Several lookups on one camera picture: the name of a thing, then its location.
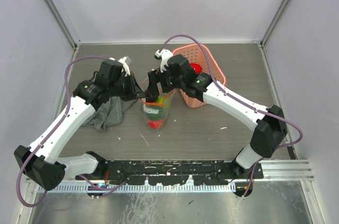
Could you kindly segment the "red apple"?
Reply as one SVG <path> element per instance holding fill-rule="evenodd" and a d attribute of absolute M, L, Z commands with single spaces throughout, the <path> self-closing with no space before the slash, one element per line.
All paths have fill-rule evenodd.
<path fill-rule="evenodd" d="M 163 120 L 158 120 L 158 121 L 149 120 L 147 124 L 151 129 L 159 129 L 163 126 L 164 121 Z"/>

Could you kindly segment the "dark plum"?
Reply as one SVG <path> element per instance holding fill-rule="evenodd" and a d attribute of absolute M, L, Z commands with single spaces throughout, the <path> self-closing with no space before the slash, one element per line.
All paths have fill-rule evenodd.
<path fill-rule="evenodd" d="M 145 93 L 145 96 L 146 96 L 145 97 L 146 102 L 149 102 L 149 103 L 154 103 L 158 99 L 158 95 L 157 94 L 153 94 L 153 93 L 150 93 L 150 92 Z"/>

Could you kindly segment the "green apple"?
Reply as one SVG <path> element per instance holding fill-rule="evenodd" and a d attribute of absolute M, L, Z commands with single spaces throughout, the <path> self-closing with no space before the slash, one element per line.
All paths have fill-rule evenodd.
<path fill-rule="evenodd" d="M 169 109 L 171 107 L 171 101 L 169 96 L 159 96 L 156 103 L 163 109 Z"/>

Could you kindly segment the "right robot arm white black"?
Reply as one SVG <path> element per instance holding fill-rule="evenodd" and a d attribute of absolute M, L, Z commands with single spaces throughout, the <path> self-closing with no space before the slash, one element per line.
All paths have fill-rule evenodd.
<path fill-rule="evenodd" d="M 160 61 L 160 67 L 148 73 L 148 102 L 158 98 L 158 85 L 164 93 L 180 89 L 187 96 L 232 115 L 252 131 L 249 144 L 231 162 L 236 177 L 245 178 L 252 166 L 262 158 L 270 158 L 286 137 L 287 126 L 280 107 L 258 105 L 229 90 L 211 74 L 197 74 L 182 55 L 155 54 L 154 57 Z"/>

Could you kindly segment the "clear zip bag orange zipper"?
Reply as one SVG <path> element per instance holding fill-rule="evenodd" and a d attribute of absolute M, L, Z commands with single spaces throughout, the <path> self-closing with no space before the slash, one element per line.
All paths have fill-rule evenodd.
<path fill-rule="evenodd" d="M 174 96 L 174 94 L 175 94 L 176 89 L 173 89 L 173 90 L 171 90 L 171 91 L 168 92 L 168 93 L 164 93 L 163 90 L 162 90 L 162 87 L 161 87 L 160 83 L 158 83 L 157 86 L 158 86 L 158 90 L 159 90 L 159 96 L 169 96 L 169 97 L 171 98 L 171 100 L 173 99 L 173 96 Z M 146 117 L 145 111 L 148 110 L 148 109 L 163 109 L 163 108 L 159 107 L 158 104 L 157 104 L 156 102 L 154 102 L 154 103 L 149 103 L 149 102 L 146 102 L 145 98 L 142 98 L 142 99 L 141 99 L 141 104 L 140 104 L 140 109 L 141 109 L 141 112 L 142 112 L 143 117 L 144 117 L 144 119 L 145 119 L 145 122 L 146 122 L 146 124 L 147 124 L 147 122 L 148 122 L 150 119 L 148 119 L 148 118 Z M 167 118 L 168 118 L 168 115 L 169 115 L 169 113 L 170 113 L 170 109 L 171 109 L 171 107 L 170 107 L 169 109 L 164 109 L 165 112 L 166 112 L 166 118 L 165 118 L 165 119 L 162 119 L 162 120 L 164 121 L 164 124 L 165 124 L 165 122 L 166 122 L 166 120 L 167 120 Z"/>

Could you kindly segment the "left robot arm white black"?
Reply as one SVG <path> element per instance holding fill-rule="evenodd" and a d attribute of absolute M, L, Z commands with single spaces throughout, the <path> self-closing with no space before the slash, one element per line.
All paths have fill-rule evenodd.
<path fill-rule="evenodd" d="M 132 101 L 145 96 L 129 69 L 130 63 L 129 57 L 106 59 L 94 79 L 82 81 L 68 94 L 63 113 L 50 127 L 28 147 L 16 148 L 14 156 L 23 174 L 47 191 L 78 175 L 88 174 L 95 180 L 104 177 L 105 159 L 92 151 L 66 158 L 59 155 L 84 121 L 111 97 Z"/>

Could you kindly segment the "dark green lime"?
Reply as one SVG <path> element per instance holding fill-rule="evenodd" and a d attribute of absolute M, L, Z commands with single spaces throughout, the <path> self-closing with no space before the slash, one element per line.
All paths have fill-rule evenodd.
<path fill-rule="evenodd" d="M 148 109 L 145 111 L 145 115 L 148 119 L 153 121 L 159 121 L 166 118 L 164 109 Z"/>

